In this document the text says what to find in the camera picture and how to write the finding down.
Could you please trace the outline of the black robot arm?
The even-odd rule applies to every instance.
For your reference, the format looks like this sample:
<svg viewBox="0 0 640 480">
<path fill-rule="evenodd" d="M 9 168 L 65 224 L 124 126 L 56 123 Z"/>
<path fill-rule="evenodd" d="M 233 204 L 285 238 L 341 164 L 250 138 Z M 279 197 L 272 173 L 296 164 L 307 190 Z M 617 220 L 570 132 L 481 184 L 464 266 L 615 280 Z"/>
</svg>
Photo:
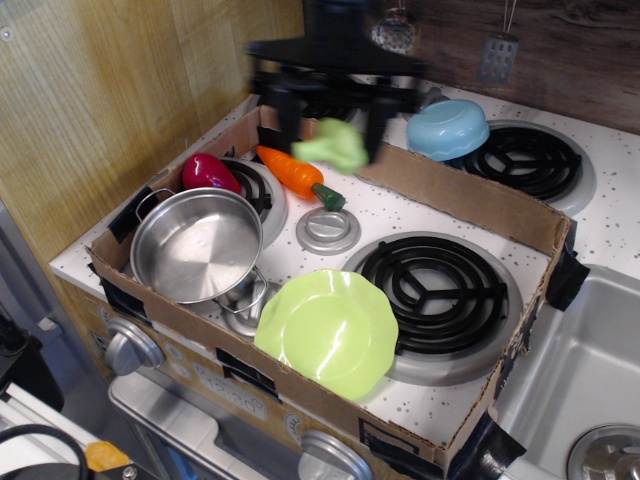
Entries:
<svg viewBox="0 0 640 480">
<path fill-rule="evenodd" d="M 250 91 L 277 110 L 286 150 L 298 140 L 302 105 L 335 104 L 367 113 L 366 160 L 372 162 L 387 122 L 417 111 L 426 64 L 387 51 L 366 31 L 372 1 L 306 1 L 305 33 L 296 38 L 255 41 Z"/>
</svg>

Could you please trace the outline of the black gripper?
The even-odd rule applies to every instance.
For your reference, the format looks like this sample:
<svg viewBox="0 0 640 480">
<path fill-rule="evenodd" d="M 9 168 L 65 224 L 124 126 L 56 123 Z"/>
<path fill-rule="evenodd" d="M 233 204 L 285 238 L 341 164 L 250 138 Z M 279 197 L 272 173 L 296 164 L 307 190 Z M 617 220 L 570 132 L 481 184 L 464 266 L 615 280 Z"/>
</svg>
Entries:
<svg viewBox="0 0 640 480">
<path fill-rule="evenodd" d="M 286 153 L 299 141 L 301 100 L 369 105 L 364 140 L 373 163 L 387 122 L 398 112 L 415 112 L 423 98 L 419 85 L 426 65 L 366 38 L 256 41 L 247 53 L 254 62 L 252 90 L 268 94 Z"/>
</svg>

